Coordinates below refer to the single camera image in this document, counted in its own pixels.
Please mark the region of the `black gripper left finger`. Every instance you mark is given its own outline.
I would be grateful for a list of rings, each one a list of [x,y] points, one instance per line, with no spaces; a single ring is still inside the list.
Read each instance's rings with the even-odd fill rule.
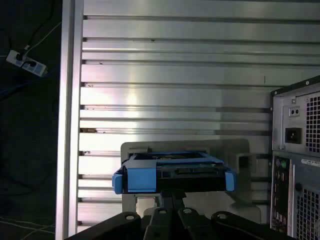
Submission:
[[[168,240],[171,236],[172,195],[161,194],[162,207],[151,215],[140,217],[136,212],[122,212],[87,228],[69,240]]]

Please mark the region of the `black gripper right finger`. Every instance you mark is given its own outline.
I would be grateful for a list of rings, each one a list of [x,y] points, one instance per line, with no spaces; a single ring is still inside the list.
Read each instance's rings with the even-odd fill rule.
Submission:
[[[228,211],[218,211],[207,218],[186,207],[182,191],[173,193],[173,208],[190,240],[292,240],[283,232],[264,227]]]

